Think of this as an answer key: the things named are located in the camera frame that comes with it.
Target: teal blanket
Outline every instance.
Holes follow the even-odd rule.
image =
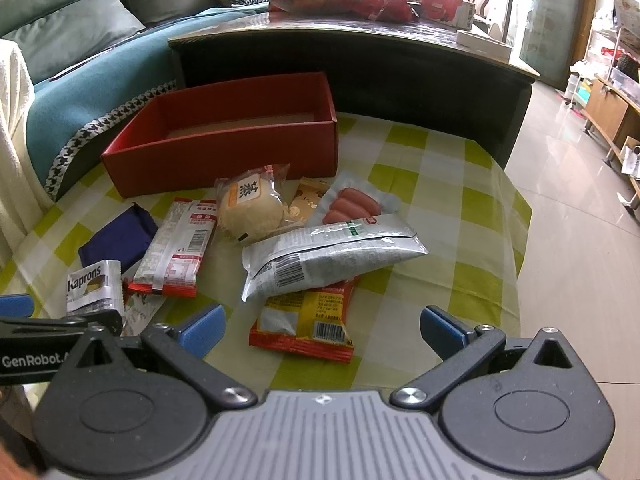
[[[60,78],[38,83],[26,143],[52,199],[82,146],[175,87],[168,38],[265,10],[266,4],[209,9],[134,36]]]

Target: tile floor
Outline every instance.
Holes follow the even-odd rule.
[[[518,280],[522,336],[558,327],[616,414],[600,470],[640,479],[640,222],[616,197],[632,188],[602,163],[602,140],[555,90],[536,83],[506,168],[533,209]]]

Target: red cardboard box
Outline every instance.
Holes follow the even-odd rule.
[[[321,73],[254,77],[154,97],[102,154],[118,193],[211,187],[267,164],[334,176],[338,133]]]

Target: red packaging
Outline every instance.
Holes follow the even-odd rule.
[[[418,15],[409,5],[410,0],[348,0],[351,10],[377,22],[410,23]]]
[[[217,223],[215,200],[175,198],[129,282],[129,292],[195,298],[196,275]]]
[[[269,298],[249,332],[249,345],[351,362],[345,321],[356,281]]]
[[[124,197],[212,187],[248,168],[334,176],[338,133],[324,73],[213,83],[154,97],[102,154]]]
[[[420,0],[422,16],[437,22],[452,22],[464,0]]]

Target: steamed bun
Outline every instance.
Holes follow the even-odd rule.
[[[237,189],[230,186],[219,204],[220,227],[243,244],[266,238],[282,222],[284,208],[270,180],[260,178],[260,196],[237,202],[232,197]]]

